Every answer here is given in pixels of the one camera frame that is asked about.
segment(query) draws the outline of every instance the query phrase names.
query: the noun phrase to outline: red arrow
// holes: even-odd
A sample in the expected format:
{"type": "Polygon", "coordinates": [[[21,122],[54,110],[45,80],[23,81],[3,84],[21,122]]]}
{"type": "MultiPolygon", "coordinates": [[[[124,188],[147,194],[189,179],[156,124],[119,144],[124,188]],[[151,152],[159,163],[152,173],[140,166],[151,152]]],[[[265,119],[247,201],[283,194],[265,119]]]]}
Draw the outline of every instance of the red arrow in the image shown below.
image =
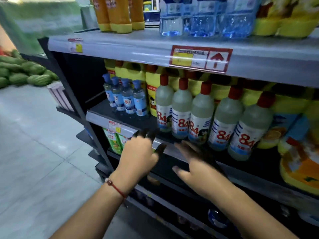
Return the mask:
{"type": "Polygon", "coordinates": [[[218,61],[224,61],[224,58],[220,53],[217,53],[211,57],[211,60],[216,60],[216,62],[214,63],[214,69],[216,69],[218,61]]]}

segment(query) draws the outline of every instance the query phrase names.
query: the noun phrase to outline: red string bracelet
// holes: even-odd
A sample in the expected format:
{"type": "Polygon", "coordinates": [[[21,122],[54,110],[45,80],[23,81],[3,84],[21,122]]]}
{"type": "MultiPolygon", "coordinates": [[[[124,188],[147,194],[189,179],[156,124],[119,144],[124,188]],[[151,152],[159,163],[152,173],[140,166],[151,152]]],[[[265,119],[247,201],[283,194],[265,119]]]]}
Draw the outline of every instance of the red string bracelet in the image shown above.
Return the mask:
{"type": "Polygon", "coordinates": [[[124,199],[126,199],[127,195],[125,195],[122,191],[120,191],[114,184],[112,180],[105,181],[108,185],[112,186],[124,199]]]}

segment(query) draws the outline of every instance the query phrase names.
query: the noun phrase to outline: pile of watermelons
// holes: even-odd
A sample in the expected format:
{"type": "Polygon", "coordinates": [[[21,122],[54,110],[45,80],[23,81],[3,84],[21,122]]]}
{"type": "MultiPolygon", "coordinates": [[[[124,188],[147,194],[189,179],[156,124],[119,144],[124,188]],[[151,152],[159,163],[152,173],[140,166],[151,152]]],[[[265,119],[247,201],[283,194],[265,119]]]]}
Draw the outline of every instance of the pile of watermelons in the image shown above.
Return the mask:
{"type": "Polygon", "coordinates": [[[12,84],[46,86],[59,77],[35,62],[24,60],[17,50],[11,56],[0,55],[0,88],[12,84]]]}

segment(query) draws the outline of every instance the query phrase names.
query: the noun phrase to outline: white floor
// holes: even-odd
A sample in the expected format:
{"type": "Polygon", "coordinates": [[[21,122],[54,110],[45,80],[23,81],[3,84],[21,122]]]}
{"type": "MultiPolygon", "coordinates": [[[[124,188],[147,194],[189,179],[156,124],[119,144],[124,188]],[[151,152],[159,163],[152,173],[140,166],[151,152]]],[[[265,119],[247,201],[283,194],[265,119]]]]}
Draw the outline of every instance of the white floor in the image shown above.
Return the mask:
{"type": "MultiPolygon", "coordinates": [[[[0,239],[47,239],[100,187],[83,126],[57,112],[46,88],[0,89],[0,239]]],[[[105,238],[178,238],[134,206],[105,238]]]]}

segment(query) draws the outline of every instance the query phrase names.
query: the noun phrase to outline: hand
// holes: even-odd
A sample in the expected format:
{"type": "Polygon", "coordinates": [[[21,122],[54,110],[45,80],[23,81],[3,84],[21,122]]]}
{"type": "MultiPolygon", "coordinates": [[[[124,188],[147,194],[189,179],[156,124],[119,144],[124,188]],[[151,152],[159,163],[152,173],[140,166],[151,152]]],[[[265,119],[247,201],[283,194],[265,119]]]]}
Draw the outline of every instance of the hand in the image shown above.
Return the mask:
{"type": "Polygon", "coordinates": [[[156,133],[137,131],[126,142],[119,165],[109,177],[124,194],[127,195],[150,172],[163,154],[166,148],[163,143],[153,153],[152,144],[156,133]]]}
{"type": "Polygon", "coordinates": [[[232,198],[235,187],[224,175],[216,161],[203,149],[188,141],[175,143],[189,164],[189,172],[173,167],[174,172],[196,193],[212,201],[217,206],[223,206],[227,199],[232,198]]]}

